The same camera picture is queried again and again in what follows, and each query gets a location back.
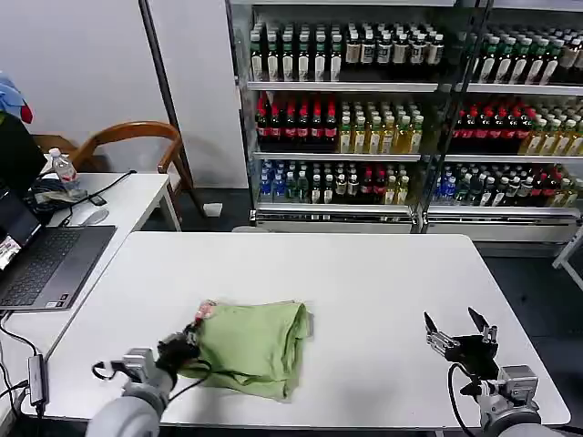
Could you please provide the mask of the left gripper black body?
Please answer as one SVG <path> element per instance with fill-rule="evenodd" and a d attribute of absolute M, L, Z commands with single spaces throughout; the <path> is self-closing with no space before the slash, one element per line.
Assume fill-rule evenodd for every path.
<path fill-rule="evenodd" d="M 187 346 L 168 348 L 157 346 L 157 350 L 159 356 L 156 366 L 165 371 L 179 371 L 188 361 L 197 359 L 188 357 Z"/>

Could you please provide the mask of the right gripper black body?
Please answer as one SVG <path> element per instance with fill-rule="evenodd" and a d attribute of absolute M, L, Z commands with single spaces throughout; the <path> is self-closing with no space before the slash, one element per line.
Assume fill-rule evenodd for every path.
<path fill-rule="evenodd" d="M 498 366 L 495 357 L 498 344 L 484 340 L 481 335 L 453 337 L 454 345 L 448 348 L 448 360 L 461 364 L 477 378 L 496 378 Z"/>

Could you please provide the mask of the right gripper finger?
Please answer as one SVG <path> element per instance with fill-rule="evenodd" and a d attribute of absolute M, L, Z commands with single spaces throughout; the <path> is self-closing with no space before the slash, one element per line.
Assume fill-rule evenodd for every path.
<path fill-rule="evenodd" d="M 458 341 L 440 331 L 427 312 L 424 313 L 425 338 L 432 350 L 449 362 L 457 362 Z"/>
<path fill-rule="evenodd" d="M 490 325 L 485 317 L 475 311 L 473 308 L 468 308 L 469 316 L 475 324 L 478 334 L 470 337 L 470 344 L 472 347 L 484 349 L 494 348 L 498 346 L 497 343 L 497 326 Z"/>

